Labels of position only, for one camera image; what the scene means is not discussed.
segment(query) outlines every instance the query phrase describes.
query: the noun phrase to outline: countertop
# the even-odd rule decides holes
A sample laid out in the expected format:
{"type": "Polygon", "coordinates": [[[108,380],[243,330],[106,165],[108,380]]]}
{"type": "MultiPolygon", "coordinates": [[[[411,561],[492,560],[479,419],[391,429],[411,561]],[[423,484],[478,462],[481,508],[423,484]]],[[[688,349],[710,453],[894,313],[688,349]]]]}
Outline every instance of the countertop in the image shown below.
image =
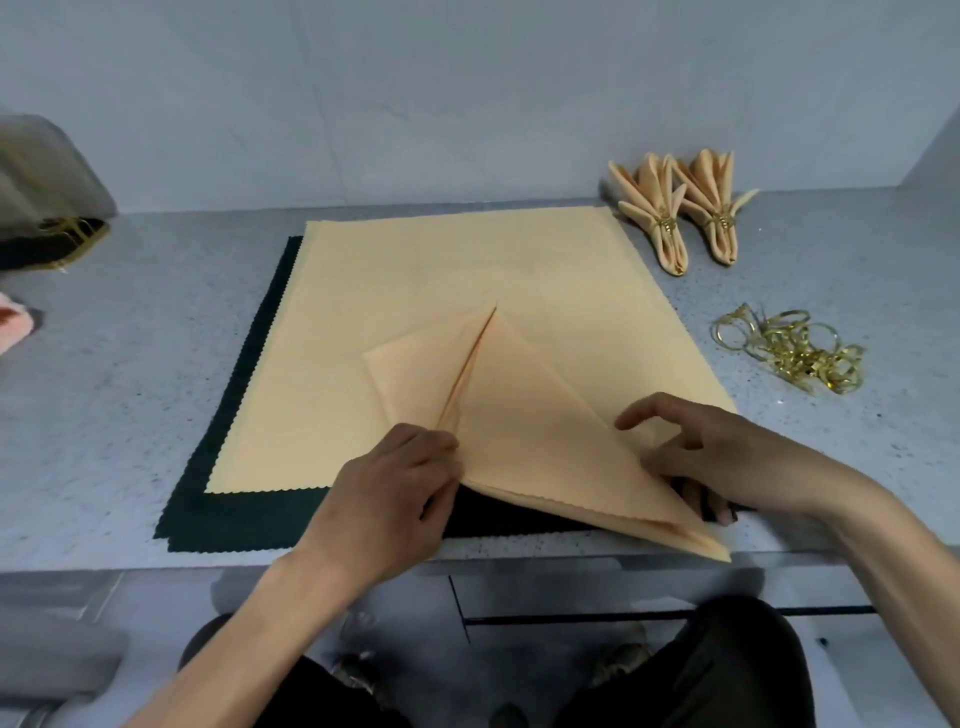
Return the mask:
{"type": "MultiPolygon", "coordinates": [[[[315,219],[508,206],[389,206],[135,214],[65,271],[0,289],[43,326],[0,358],[0,571],[259,566],[278,552],[168,553],[152,539],[227,383],[287,236],[315,219]]],[[[960,545],[960,241],[954,210],[897,190],[765,193],[738,218],[740,259],[713,262],[688,223],[687,275],[631,239],[745,416],[891,488],[960,545]],[[868,349],[866,384],[812,397],[710,339],[742,302],[809,308],[868,349]]],[[[746,514],[734,559],[821,552],[808,526],[746,514]]],[[[613,556],[662,549],[603,532],[451,540],[438,559],[613,556]]]]}

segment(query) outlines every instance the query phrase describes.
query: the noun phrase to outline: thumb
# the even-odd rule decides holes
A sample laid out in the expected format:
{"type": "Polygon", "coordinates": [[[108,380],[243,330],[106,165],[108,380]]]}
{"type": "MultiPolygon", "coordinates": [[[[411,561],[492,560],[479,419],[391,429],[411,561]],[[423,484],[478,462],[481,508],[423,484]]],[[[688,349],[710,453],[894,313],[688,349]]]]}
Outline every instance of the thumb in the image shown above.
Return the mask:
{"type": "Polygon", "coordinates": [[[420,518],[428,528],[436,529],[438,534],[443,534],[446,522],[450,520],[450,514],[453,513],[453,501],[457,497],[459,487],[460,483],[456,480],[451,480],[444,485],[430,499],[429,505],[420,518]]]}
{"type": "Polygon", "coordinates": [[[688,477],[703,482],[703,458],[702,450],[684,449],[679,444],[669,442],[648,452],[640,462],[651,475],[688,477]]]}

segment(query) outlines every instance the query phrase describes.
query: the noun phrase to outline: partially folded yellow napkin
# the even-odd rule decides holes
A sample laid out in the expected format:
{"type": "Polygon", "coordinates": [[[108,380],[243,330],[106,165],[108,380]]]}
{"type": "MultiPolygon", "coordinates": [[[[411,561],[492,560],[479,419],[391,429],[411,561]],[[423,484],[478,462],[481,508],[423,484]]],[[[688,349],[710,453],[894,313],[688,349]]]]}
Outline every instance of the partially folded yellow napkin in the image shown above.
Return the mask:
{"type": "Polygon", "coordinates": [[[729,561],[729,552],[501,313],[442,322],[364,355],[391,424],[460,439],[485,495],[729,561]]]}

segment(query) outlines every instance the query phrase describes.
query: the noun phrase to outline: black pants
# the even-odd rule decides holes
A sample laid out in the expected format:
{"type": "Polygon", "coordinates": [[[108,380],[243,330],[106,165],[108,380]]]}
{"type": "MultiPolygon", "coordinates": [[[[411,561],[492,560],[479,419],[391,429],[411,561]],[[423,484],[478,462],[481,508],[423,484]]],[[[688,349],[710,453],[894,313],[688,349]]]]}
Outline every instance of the black pants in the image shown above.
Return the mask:
{"type": "MultiPolygon", "coordinates": [[[[190,641],[181,667],[227,619],[216,618],[190,641]]],[[[256,728],[315,721],[318,705],[328,726],[410,726],[301,657],[256,728]]],[[[811,728],[813,693],[800,641],[786,619],[758,599],[724,596],[699,607],[677,639],[639,669],[577,692],[555,725],[811,728]]]]}

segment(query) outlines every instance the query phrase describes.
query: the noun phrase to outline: pink cloth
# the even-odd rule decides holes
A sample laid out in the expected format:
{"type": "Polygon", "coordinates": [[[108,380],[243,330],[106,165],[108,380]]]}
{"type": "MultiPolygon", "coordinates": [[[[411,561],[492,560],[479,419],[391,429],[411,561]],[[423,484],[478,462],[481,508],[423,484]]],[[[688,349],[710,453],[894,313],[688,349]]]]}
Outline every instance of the pink cloth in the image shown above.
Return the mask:
{"type": "Polygon", "coordinates": [[[34,319],[25,306],[0,293],[0,354],[34,330],[34,319]]]}

